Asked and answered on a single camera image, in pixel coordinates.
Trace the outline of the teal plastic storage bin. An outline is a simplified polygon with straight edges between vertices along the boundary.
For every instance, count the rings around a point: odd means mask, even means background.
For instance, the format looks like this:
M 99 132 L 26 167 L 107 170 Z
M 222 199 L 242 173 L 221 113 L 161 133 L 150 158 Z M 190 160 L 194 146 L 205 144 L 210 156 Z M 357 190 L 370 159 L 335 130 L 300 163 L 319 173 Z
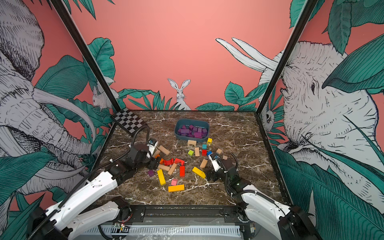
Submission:
M 191 133 L 188 135 L 181 135 L 179 129 L 189 129 L 191 130 Z M 180 119 L 175 125 L 174 133 L 179 140 L 195 140 L 198 143 L 202 143 L 208 140 L 210 125 L 205 121 Z

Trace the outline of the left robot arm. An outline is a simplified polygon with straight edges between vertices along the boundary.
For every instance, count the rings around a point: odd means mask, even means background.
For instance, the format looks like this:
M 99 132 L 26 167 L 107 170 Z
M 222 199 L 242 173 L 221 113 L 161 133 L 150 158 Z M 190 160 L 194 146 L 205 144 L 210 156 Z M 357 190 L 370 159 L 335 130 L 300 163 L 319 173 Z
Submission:
M 132 216 L 130 205 L 122 197 L 116 197 L 101 207 L 86 211 L 91 204 L 104 194 L 114 190 L 126 180 L 131 179 L 140 168 L 154 170 L 159 166 L 154 152 L 157 141 L 150 139 L 150 127 L 141 126 L 135 131 L 138 135 L 147 131 L 144 144 L 131 143 L 130 149 L 103 169 L 93 180 L 91 171 L 59 203 L 43 210 L 37 208 L 29 217 L 28 240 L 73 240 L 84 232 L 104 222 L 118 220 L 127 222 Z

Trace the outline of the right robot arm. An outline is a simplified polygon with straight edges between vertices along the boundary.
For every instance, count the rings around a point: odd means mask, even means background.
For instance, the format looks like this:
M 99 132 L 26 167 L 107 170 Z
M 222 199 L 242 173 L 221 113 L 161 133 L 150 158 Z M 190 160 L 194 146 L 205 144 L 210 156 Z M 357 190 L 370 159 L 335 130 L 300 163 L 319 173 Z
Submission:
M 279 240 L 320 240 L 308 214 L 299 206 L 281 204 L 239 176 L 239 161 L 224 160 L 217 153 L 208 154 L 213 169 L 206 172 L 207 181 L 222 180 L 227 194 L 238 200 L 238 216 L 243 222 L 254 222 Z

